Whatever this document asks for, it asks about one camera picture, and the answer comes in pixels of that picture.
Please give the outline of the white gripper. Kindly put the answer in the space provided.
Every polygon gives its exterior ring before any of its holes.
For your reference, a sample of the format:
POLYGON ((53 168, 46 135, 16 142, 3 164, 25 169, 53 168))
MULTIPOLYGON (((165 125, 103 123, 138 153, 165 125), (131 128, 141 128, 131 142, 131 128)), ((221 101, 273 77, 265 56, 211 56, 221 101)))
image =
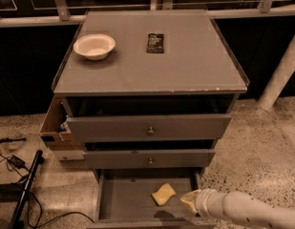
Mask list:
POLYGON ((201 217, 212 218, 208 200, 212 194, 216 193, 215 189, 194 190, 184 194, 180 201, 191 213, 198 213, 201 217))

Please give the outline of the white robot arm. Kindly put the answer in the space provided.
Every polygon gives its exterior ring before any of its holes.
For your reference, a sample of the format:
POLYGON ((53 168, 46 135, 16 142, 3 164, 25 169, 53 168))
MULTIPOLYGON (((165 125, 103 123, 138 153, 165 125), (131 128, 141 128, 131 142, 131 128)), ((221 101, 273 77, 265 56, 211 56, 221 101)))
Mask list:
MULTIPOLYGON (((294 72, 295 35, 258 100, 264 110, 273 106, 294 72)), ((183 195, 180 201, 193 214, 207 219, 222 219, 237 225, 258 228, 295 229, 294 209, 271 206, 243 192, 195 190, 183 195)))

